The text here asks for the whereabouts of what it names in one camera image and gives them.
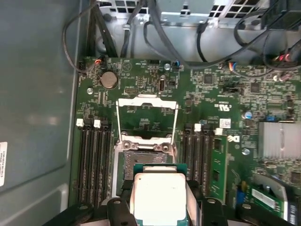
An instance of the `white plastic tab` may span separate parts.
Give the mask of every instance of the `white plastic tab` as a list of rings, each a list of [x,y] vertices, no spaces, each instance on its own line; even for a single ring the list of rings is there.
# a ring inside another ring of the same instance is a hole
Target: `white plastic tab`
[[[201,129],[202,129],[202,125],[201,124],[199,124],[199,123],[195,123],[194,124],[194,131],[195,132],[200,132]]]
[[[84,127],[84,120],[83,119],[76,119],[76,126],[77,127]]]
[[[100,128],[101,126],[102,126],[102,124],[101,124],[100,120],[98,120],[98,119],[94,120],[94,127],[95,128]]]
[[[223,131],[222,128],[216,128],[215,129],[215,135],[222,135],[222,131]]]

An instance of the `white label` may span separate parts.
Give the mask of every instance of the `white label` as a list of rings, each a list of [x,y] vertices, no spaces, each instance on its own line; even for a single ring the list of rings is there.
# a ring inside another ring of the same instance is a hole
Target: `white label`
[[[231,128],[231,119],[220,119],[220,128],[230,129]]]
[[[262,201],[264,204],[270,206],[271,208],[276,207],[276,203],[274,200],[271,198],[267,197],[266,195],[256,191],[255,189],[252,189],[252,196],[255,197],[256,199]]]
[[[0,142],[0,187],[4,185],[7,142]]]

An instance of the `aluminum heatsink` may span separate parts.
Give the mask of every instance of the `aluminum heatsink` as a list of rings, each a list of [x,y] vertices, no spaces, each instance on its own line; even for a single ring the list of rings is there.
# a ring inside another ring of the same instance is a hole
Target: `aluminum heatsink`
[[[259,123],[259,157],[291,158],[301,156],[300,123]]]

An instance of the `integrated circuit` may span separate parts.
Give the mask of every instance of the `integrated circuit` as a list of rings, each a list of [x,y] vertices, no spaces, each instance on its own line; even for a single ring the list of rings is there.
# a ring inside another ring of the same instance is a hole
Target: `integrated circuit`
[[[299,185],[301,183],[301,173],[291,172],[291,183]]]
[[[251,91],[251,93],[260,93],[260,83],[252,82],[250,91]]]
[[[204,75],[204,84],[212,85],[213,84],[213,75],[212,74],[205,74]]]

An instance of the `cable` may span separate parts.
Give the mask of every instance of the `cable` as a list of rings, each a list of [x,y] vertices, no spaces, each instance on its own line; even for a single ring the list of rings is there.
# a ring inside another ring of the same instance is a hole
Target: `cable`
[[[75,16],[74,18],[72,18],[68,23],[65,24],[64,28],[63,28],[63,34],[62,34],[62,41],[63,41],[63,49],[64,49],[64,53],[66,55],[66,58],[69,62],[69,64],[77,71],[80,73],[87,73],[88,71],[90,71],[91,69],[94,68],[94,66],[96,65],[96,63],[90,65],[86,70],[81,70],[79,69],[72,61],[68,49],[67,49],[67,42],[66,42],[66,33],[67,33],[67,29],[68,27],[77,19],[81,18],[82,16],[86,15],[93,7],[95,7],[97,5],[97,2],[94,2],[92,5],[90,5],[87,9],[85,9],[84,11],[82,11],[80,14],[78,14],[77,16]]]
[[[271,74],[274,72],[274,70],[271,69],[271,70],[269,70],[268,72],[263,73],[263,74],[258,74],[258,75],[247,75],[247,74],[240,74],[240,73],[238,73],[237,71],[235,71],[235,67],[236,67],[236,63],[229,62],[229,69],[230,69],[230,71],[231,71],[233,74],[238,75],[238,76],[241,76],[241,77],[244,77],[244,78],[247,78],[247,79],[258,79],[258,78],[262,78],[262,77],[271,75]]]
[[[243,18],[241,18],[238,23],[235,25],[234,27],[234,38],[236,40],[236,42],[241,46],[241,47],[245,47],[246,45],[248,45],[248,43],[244,42],[242,40],[242,38],[239,36],[238,34],[238,27],[240,24],[242,24],[246,19],[250,18],[250,17],[253,17],[253,16],[261,16],[263,15],[264,13],[266,12],[266,10],[258,10],[258,11],[255,11],[255,12],[251,12],[247,15],[245,15]],[[253,51],[255,53],[257,53],[258,55],[261,55],[256,49],[250,47],[249,48],[250,51]]]
[[[150,48],[154,53],[156,53],[161,58],[173,61],[174,59],[172,60],[171,58],[169,58],[169,57],[165,56],[164,54],[162,54],[155,47],[153,47],[152,44],[148,41],[148,39],[147,39],[147,26],[150,25],[150,24],[151,24],[151,22],[148,21],[143,26],[143,38],[144,38],[145,44],[148,46],[148,48]]]
[[[298,53],[298,51],[301,50],[301,39],[299,41],[297,41],[291,48],[289,51],[289,59],[294,60],[296,58],[296,53]]]
[[[101,33],[101,36],[103,38],[103,44],[105,46],[108,56],[109,57],[118,57],[112,36],[105,23],[103,13],[99,9],[99,7],[93,8],[92,11],[94,12],[96,24],[97,24],[99,31]]]
[[[204,24],[199,24],[197,28],[197,50],[198,50],[198,55],[203,62],[208,62],[201,50],[201,35],[206,30],[207,26],[208,26],[208,20]]]
[[[144,0],[139,1],[138,5],[135,7],[135,9],[131,13],[130,17],[128,18],[127,23],[126,23],[127,25],[131,25],[134,18],[137,16],[137,14],[142,9],[143,5],[144,5]],[[120,53],[121,58],[124,58],[124,57],[127,56],[127,48],[128,48],[128,43],[129,43],[129,40],[130,40],[130,36],[131,36],[131,32],[129,30],[125,30],[124,31],[123,46],[121,48],[121,53]]]
[[[298,65],[298,66],[293,66],[293,67],[277,67],[277,66],[274,66],[274,65],[271,65],[269,62],[268,62],[268,59],[266,57],[266,54],[267,54],[267,42],[268,42],[268,39],[269,39],[269,35],[267,35],[265,41],[264,41],[264,44],[263,44],[263,62],[264,64],[268,67],[268,68],[271,68],[271,69],[274,69],[274,70],[277,70],[277,71],[281,71],[281,72],[286,72],[286,71],[291,71],[291,70],[296,70],[296,69],[299,69],[301,68],[301,65]]]
[[[185,62],[185,60],[181,57],[181,55],[177,52],[177,50],[174,48],[174,46],[172,45],[171,41],[169,40],[169,38],[166,36],[161,24],[160,24],[160,17],[158,16],[157,10],[156,10],[156,5],[154,3],[154,0],[147,0],[148,2],[148,6],[149,6],[149,11],[150,11],[150,16],[153,20],[153,24],[157,30],[157,33],[161,39],[161,41],[164,43],[164,45],[167,47],[167,49],[169,50],[169,52],[176,58],[178,59],[184,66],[190,68],[190,69],[194,69],[194,70],[198,70],[198,69],[204,69],[204,68],[208,68],[211,67],[213,65],[217,65],[217,64],[221,64],[227,60],[229,60],[229,58],[233,58],[235,56],[237,56],[238,54],[244,52],[246,49],[248,49],[251,45],[253,45],[254,43],[258,42],[261,38],[265,37],[268,33],[269,30],[264,31],[263,33],[261,33],[260,35],[258,35],[254,40],[252,40],[251,42],[249,42],[246,46],[242,47],[241,49],[239,49],[238,51],[230,54],[229,56],[223,57],[219,60],[215,60],[213,62],[208,62],[208,63],[198,63],[196,64],[187,64]]]

